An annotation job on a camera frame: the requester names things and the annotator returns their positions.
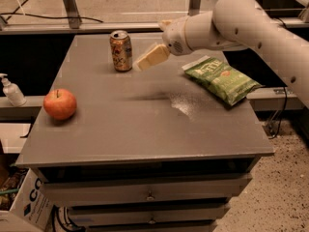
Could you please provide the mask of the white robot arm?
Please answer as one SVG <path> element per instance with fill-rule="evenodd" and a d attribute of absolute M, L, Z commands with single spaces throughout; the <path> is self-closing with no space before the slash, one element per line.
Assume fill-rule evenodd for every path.
<path fill-rule="evenodd" d="M 173 54 L 199 49 L 248 47 L 309 106 L 309 42 L 271 19 L 255 0 L 218 0 L 212 11 L 159 23 L 162 44 L 142 54 L 133 67 L 143 71 Z"/>

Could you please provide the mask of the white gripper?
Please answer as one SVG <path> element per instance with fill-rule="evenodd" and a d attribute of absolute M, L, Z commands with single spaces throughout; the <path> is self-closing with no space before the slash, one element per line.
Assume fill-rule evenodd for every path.
<path fill-rule="evenodd" d="M 158 23 L 163 31 L 163 43 L 154 43 L 144 53 L 142 53 L 134 62 L 133 68 L 136 71 L 144 71 L 148 68 L 165 62 L 170 55 L 187 55 L 190 48 L 185 39 L 185 24 L 187 16 L 177 19 L 161 20 Z"/>

